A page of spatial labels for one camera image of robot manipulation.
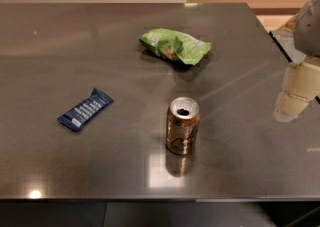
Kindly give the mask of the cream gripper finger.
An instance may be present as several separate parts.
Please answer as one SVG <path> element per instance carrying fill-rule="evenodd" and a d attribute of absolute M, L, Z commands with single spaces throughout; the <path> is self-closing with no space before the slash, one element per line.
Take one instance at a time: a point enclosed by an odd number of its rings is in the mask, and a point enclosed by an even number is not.
<path fill-rule="evenodd" d="M 290 63 L 279 93 L 274 118 L 279 122 L 296 119 L 320 95 L 320 58 L 307 56 L 301 63 Z"/>

